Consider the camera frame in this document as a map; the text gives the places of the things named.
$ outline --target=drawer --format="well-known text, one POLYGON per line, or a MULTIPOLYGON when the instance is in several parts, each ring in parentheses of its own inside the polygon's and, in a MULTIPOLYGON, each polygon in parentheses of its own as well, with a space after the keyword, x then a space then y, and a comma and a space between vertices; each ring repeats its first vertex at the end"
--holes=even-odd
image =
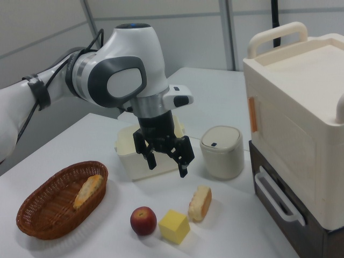
POLYGON ((255 193, 301 258, 344 257, 344 228, 326 230, 249 142, 255 193))

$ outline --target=white wall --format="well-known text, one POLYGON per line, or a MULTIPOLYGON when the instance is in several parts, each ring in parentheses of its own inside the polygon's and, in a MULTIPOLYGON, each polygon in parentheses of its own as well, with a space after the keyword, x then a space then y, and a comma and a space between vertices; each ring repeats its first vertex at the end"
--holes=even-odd
POLYGON ((166 76, 182 67, 232 70, 231 46, 222 4, 209 0, 87 0, 97 29, 147 23, 156 31, 166 76))
MULTIPOLYGON (((0 35, 0 89, 44 70, 68 49, 92 40, 80 0, 2 0, 0 35)), ((14 153, 0 165, 0 175, 89 112, 119 115, 118 110, 77 98, 36 111, 14 153)))
MULTIPOLYGON (((272 28, 271 1, 268 0, 231 0, 233 27, 238 70, 242 71, 242 60, 247 56, 250 39, 257 33, 272 28)), ((342 0, 288 0, 278 1, 279 24, 302 22, 308 29, 310 37, 318 37, 329 33, 344 35, 344 1, 342 0)), ((282 38, 286 44, 293 38, 282 38)), ((270 42, 260 50, 273 47, 270 42)))

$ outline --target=apple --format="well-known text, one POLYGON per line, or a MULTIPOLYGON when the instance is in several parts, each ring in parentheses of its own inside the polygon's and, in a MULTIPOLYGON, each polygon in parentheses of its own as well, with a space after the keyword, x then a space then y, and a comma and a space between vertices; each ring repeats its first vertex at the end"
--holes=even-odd
POLYGON ((150 235, 156 228, 156 215, 149 207, 139 207, 131 214, 130 224, 137 235, 150 235))

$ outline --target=table surface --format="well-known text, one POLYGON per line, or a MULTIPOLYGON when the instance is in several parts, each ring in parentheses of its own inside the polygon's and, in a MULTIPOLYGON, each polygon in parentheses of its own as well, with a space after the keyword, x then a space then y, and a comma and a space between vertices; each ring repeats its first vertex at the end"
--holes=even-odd
MULTIPOLYGON (((172 110, 184 124, 186 135, 201 139, 216 125, 233 126, 243 136, 244 149, 251 139, 245 79, 239 71, 181 68, 168 78, 170 84, 187 86, 193 95, 191 105, 172 110)), ((123 113, 118 120, 137 123, 132 113, 123 113)))
POLYGON ((249 152, 242 173, 217 181, 204 167, 199 140, 191 138, 195 159, 188 175, 178 171, 132 182, 114 150, 117 132, 130 126, 89 114, 0 176, 0 257, 298 257, 254 193, 249 152), (56 172, 73 163, 96 160, 106 165, 106 195, 74 231, 50 241, 22 233, 16 215, 23 201, 56 172), (130 215, 149 206, 158 221, 169 209, 187 214, 200 184, 211 187, 213 200, 201 223, 180 245, 163 239, 157 228, 138 237, 130 215))

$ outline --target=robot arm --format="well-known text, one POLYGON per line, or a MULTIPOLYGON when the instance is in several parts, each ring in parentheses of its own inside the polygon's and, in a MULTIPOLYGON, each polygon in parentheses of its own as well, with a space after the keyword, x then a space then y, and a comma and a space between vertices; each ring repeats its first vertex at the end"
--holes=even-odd
MULTIPOLYGON (((187 136, 174 135, 171 110, 191 104, 193 97, 187 87, 168 84, 162 50, 152 27, 119 25, 97 52, 75 52, 36 79, 46 84, 67 59, 67 66, 48 88, 52 103, 72 94, 106 108, 130 101, 140 124, 133 136, 135 147, 149 168, 156 166, 153 151, 157 151, 178 163, 181 177, 187 174, 194 153, 187 136)), ((0 161, 13 151, 18 131, 35 102, 27 80, 0 91, 0 121, 7 121, 0 125, 0 161)))

